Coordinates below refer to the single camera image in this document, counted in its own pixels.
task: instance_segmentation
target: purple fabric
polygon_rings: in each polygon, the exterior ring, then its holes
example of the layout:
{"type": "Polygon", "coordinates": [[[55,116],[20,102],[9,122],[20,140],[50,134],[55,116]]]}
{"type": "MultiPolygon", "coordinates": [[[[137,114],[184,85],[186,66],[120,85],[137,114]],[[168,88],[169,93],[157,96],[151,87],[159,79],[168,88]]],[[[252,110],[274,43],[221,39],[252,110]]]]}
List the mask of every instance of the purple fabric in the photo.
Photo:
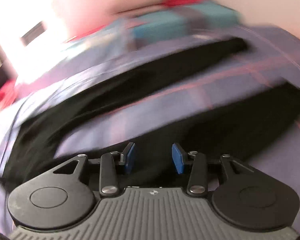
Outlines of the purple fabric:
{"type": "MultiPolygon", "coordinates": [[[[300,87],[300,40],[276,27],[236,26],[151,44],[40,90],[25,99],[28,101],[22,99],[0,113],[0,174],[18,134],[18,127],[29,116],[141,62],[209,42],[211,37],[227,35],[246,39],[251,43],[252,51],[235,55],[202,74],[90,120],[63,140],[56,156],[125,141],[169,122],[245,98],[271,86],[281,77],[300,87]],[[15,116],[16,122],[7,141],[15,116]]],[[[65,74],[71,72],[68,69],[60,71],[65,74]]],[[[300,197],[300,119],[271,147],[251,159],[250,164],[288,184],[300,197]]],[[[0,188],[0,231],[8,234],[12,223],[9,214],[3,210],[4,192],[0,188]]],[[[300,211],[293,227],[300,232],[300,211]]]]}

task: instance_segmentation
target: blue gripper pad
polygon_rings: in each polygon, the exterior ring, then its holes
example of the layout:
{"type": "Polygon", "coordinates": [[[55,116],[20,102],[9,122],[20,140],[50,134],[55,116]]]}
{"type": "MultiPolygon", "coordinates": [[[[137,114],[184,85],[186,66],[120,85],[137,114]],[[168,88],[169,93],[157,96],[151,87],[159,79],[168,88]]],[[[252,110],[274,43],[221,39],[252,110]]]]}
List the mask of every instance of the blue gripper pad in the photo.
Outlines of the blue gripper pad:
{"type": "Polygon", "coordinates": [[[172,159],[178,174],[182,174],[185,166],[182,162],[182,154],[175,143],[172,145],[172,159]]]}
{"type": "Polygon", "coordinates": [[[126,164],[124,166],[124,170],[126,174],[130,174],[133,168],[134,160],[136,158],[136,151],[134,149],[135,144],[132,145],[130,151],[127,154],[126,164]]]}

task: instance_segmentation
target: small logo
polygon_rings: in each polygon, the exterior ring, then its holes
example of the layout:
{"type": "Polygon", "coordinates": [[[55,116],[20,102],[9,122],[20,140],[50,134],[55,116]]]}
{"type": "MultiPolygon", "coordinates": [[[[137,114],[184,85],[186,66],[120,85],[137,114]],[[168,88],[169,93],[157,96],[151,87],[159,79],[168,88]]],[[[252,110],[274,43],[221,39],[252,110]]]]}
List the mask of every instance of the small logo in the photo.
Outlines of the small logo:
{"type": "Polygon", "coordinates": [[[159,192],[156,190],[152,190],[149,192],[152,196],[157,195],[159,192]]]}

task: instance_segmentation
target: gray ribbed plate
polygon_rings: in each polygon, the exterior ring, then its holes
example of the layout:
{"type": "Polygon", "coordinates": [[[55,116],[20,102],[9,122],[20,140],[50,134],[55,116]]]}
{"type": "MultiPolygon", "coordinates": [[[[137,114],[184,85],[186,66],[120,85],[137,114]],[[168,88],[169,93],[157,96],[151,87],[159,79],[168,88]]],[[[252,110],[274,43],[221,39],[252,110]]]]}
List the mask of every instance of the gray ribbed plate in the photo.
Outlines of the gray ribbed plate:
{"type": "Polygon", "coordinates": [[[17,228],[11,240],[294,240],[296,232],[246,232],[223,222],[207,200],[181,188],[127,188],[123,195],[100,201],[82,224],[56,233],[17,228]]]}

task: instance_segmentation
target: blue object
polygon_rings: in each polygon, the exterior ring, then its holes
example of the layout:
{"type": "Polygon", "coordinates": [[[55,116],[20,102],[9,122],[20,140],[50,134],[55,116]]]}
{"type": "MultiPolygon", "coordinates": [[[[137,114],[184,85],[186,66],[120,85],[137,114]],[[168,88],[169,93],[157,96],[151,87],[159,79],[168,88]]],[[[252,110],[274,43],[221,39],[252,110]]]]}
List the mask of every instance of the blue object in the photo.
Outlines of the blue object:
{"type": "Polygon", "coordinates": [[[239,23],[239,13],[237,11],[209,0],[186,7],[200,11],[207,21],[208,29],[226,28],[239,23]]]}
{"type": "Polygon", "coordinates": [[[130,151],[127,154],[126,164],[124,166],[124,170],[126,174],[130,174],[133,168],[134,160],[136,158],[136,153],[134,150],[135,144],[132,145],[130,151]]]}
{"type": "Polygon", "coordinates": [[[169,10],[149,13],[138,20],[146,23],[133,28],[134,37],[148,44],[187,35],[186,19],[169,10]]]}
{"type": "Polygon", "coordinates": [[[178,174],[183,174],[185,166],[182,161],[182,154],[175,143],[172,145],[172,159],[178,174]]]}

